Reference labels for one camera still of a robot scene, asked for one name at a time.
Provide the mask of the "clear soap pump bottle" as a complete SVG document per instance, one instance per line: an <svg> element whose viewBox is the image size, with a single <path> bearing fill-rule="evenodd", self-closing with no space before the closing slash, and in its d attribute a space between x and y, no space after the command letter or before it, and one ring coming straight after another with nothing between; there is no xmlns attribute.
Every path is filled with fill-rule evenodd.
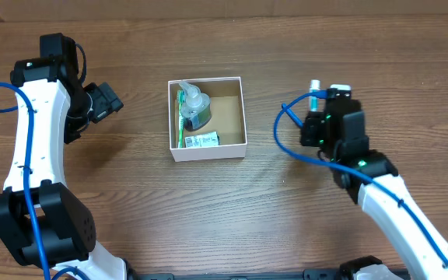
<svg viewBox="0 0 448 280"><path fill-rule="evenodd" d="M184 128L187 131L197 131L212 118L211 99L193 84L180 82L179 86L184 92L184 101L180 109Z"/></svg>

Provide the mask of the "pink cardboard box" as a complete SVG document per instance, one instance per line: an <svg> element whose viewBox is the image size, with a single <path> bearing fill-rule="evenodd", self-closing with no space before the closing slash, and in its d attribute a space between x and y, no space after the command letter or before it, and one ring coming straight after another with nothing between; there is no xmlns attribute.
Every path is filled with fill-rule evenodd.
<svg viewBox="0 0 448 280"><path fill-rule="evenodd" d="M183 137L216 132L219 145L212 147L179 147L185 142L178 139L177 91L179 82L168 82L167 103L169 117L169 147L175 161L195 161L203 159L243 158L246 155L248 139L243 104L243 87L240 77L219 77L189 79L187 81L209 95L212 118L197 131L185 131Z"/></svg>

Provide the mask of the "green toothbrush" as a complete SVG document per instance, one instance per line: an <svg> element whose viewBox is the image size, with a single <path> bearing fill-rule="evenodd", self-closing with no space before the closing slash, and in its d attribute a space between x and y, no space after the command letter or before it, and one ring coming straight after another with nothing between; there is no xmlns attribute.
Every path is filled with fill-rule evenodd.
<svg viewBox="0 0 448 280"><path fill-rule="evenodd" d="M177 148L183 148L183 140L184 140L184 117L182 115L182 106L184 105L185 94L182 89L177 91L177 103L178 103L178 137L177 137Z"/></svg>

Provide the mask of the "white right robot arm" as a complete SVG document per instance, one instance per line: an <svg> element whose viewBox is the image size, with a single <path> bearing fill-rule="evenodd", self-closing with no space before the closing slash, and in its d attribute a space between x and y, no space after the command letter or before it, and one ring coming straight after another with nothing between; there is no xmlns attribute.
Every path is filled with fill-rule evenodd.
<svg viewBox="0 0 448 280"><path fill-rule="evenodd" d="M414 279L448 279L448 243L410 195L395 165L369 147L358 100L309 112L301 143L329 157L335 183L382 230Z"/></svg>

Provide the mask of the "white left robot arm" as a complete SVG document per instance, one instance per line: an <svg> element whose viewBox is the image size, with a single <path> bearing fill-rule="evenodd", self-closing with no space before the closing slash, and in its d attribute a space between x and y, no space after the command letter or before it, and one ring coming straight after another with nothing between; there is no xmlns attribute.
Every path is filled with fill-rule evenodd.
<svg viewBox="0 0 448 280"><path fill-rule="evenodd" d="M6 88L16 95L18 123L0 193L0 240L46 279L135 279L131 265L97 240L91 211L65 180L65 145L123 106L108 84L85 77L84 50L61 33L41 36L39 57L15 63Z"/></svg>

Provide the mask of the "small green white packet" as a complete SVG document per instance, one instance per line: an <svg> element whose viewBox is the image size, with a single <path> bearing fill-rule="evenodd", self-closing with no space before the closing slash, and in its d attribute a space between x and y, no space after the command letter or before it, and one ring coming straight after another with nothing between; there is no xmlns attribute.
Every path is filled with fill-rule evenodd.
<svg viewBox="0 0 448 280"><path fill-rule="evenodd" d="M184 138L186 148L205 148L220 145L219 136L216 131L202 135L187 136Z"/></svg>

